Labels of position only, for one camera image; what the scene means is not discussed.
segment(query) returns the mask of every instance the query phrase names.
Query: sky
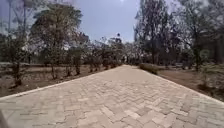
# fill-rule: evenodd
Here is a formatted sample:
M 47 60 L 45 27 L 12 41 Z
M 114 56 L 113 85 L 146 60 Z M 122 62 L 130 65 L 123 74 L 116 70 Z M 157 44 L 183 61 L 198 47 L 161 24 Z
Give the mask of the sky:
M 80 9 L 83 17 L 80 29 L 91 40 L 111 38 L 120 33 L 123 42 L 134 38 L 135 16 L 139 0 L 64 0 Z M 7 21 L 8 4 L 0 0 L 0 18 Z

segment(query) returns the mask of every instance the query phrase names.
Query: dirt ground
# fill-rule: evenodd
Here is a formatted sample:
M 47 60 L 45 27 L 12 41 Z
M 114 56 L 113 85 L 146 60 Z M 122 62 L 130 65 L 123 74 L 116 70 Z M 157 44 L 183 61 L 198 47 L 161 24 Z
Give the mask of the dirt ground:
M 2 76 L 0 78 L 0 97 L 12 95 L 32 89 L 37 89 L 49 85 L 53 85 L 56 83 L 61 83 L 64 81 L 69 81 L 73 79 L 77 79 L 80 77 L 88 76 L 97 72 L 104 71 L 104 68 L 101 67 L 100 71 L 96 72 L 89 72 L 89 66 L 83 65 L 81 66 L 81 74 L 75 75 L 75 69 L 73 69 L 72 76 L 65 77 L 65 67 L 60 67 L 60 78 L 53 80 L 51 76 L 51 68 L 49 67 L 32 67 L 27 69 L 27 74 L 23 77 L 23 85 L 10 89 L 11 86 L 13 86 L 13 78 L 11 76 Z
M 181 84 L 187 88 L 193 89 L 200 93 L 209 95 L 208 92 L 198 89 L 198 85 L 202 84 L 201 74 L 193 70 L 170 69 L 159 71 L 159 76 Z

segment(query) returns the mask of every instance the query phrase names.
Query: shrub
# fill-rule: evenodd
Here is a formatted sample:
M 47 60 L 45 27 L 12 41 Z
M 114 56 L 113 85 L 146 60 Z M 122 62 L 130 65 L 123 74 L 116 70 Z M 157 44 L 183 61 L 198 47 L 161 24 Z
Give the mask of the shrub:
M 140 64 L 139 68 L 155 75 L 158 74 L 158 70 L 159 70 L 156 66 L 151 64 Z

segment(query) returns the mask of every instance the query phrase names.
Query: brick paver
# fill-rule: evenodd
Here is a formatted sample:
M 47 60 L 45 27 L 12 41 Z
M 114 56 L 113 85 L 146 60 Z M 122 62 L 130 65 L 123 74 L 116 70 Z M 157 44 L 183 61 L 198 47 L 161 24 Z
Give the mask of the brick paver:
M 122 66 L 0 99 L 10 128 L 224 128 L 224 104 Z

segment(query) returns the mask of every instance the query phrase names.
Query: leafy tree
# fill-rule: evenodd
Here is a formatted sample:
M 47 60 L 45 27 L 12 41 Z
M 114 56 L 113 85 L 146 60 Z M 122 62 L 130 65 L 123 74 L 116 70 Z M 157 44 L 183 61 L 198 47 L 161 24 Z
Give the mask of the leafy tree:
M 27 59 L 27 46 L 28 39 L 27 33 L 29 32 L 28 18 L 30 14 L 36 11 L 43 5 L 43 0 L 18 0 L 9 2 L 9 22 L 7 29 L 7 40 L 4 45 L 4 53 L 6 54 L 6 60 L 10 62 L 10 68 L 12 69 L 12 76 L 14 77 L 15 86 L 22 84 L 22 76 L 25 73 L 25 69 L 22 69 L 22 62 Z M 15 15 L 13 22 L 16 24 L 15 28 L 11 28 L 11 9 Z
M 31 28 L 34 44 L 40 44 L 48 49 L 53 79 L 57 78 L 56 65 L 61 63 L 66 45 L 69 45 L 81 23 L 81 11 L 73 6 L 62 4 L 48 4 L 46 10 L 37 13 L 37 19 Z
M 143 42 L 145 51 L 151 52 L 152 63 L 156 57 L 156 39 L 161 26 L 165 25 L 167 7 L 164 0 L 141 0 L 140 9 L 137 13 L 137 25 L 135 28 L 135 38 Z
M 210 22 L 206 17 L 205 11 L 203 10 L 203 3 L 201 1 L 194 0 L 179 0 L 183 6 L 179 9 L 179 16 L 183 23 L 183 31 L 189 34 L 190 47 L 193 49 L 196 70 L 199 70 L 201 65 L 200 51 L 202 50 L 201 37 L 202 34 L 208 32 Z

